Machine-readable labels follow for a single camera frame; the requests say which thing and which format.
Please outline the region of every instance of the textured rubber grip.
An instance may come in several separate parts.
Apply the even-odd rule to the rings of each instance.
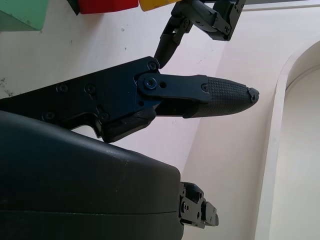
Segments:
[[[246,85],[221,78],[208,77],[209,103],[192,103],[183,117],[202,118],[230,115],[252,107],[259,99],[259,92]]]

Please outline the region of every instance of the screw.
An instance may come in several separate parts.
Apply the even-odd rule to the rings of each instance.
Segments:
[[[184,201],[183,203],[182,203],[182,208],[181,208],[181,211],[184,213],[186,210],[187,210],[187,204],[186,204],[186,202]]]
[[[105,123],[106,121],[108,121],[109,115],[108,115],[107,113],[105,113],[105,112],[104,112],[104,113],[101,113],[101,114],[100,114],[100,119],[101,119],[102,122]]]
[[[45,120],[45,121],[50,121],[50,120],[54,119],[55,116],[56,116],[56,115],[55,115],[52,111],[48,111],[47,113],[45,113],[45,114],[43,115],[43,120]]]
[[[157,81],[153,77],[148,77],[144,80],[144,85],[147,89],[155,89],[157,86]]]
[[[208,85],[207,84],[202,84],[201,85],[201,89],[202,89],[202,91],[204,91],[205,93],[207,93],[208,92]]]
[[[96,91],[96,86],[89,83],[89,84],[87,84],[87,85],[84,87],[84,91],[85,91],[87,94],[93,94],[93,93],[95,93],[95,91]]]
[[[58,93],[63,93],[63,94],[65,94],[66,92],[68,92],[68,86],[67,85],[65,85],[64,83],[60,83],[60,84],[58,84],[57,86],[56,86],[56,91],[58,92]]]
[[[148,68],[150,70],[156,70],[157,69],[157,64],[155,62],[151,61],[151,62],[148,63]]]

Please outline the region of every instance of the red container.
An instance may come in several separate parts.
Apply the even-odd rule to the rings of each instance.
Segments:
[[[78,0],[80,13],[111,13],[138,7],[138,0]]]

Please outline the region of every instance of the green container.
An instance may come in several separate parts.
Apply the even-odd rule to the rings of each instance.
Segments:
[[[0,32],[41,30],[47,8],[48,0],[0,0]]]

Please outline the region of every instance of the black plastic housing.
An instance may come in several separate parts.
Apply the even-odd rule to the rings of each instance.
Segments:
[[[180,240],[180,173],[0,111],[1,240]]]

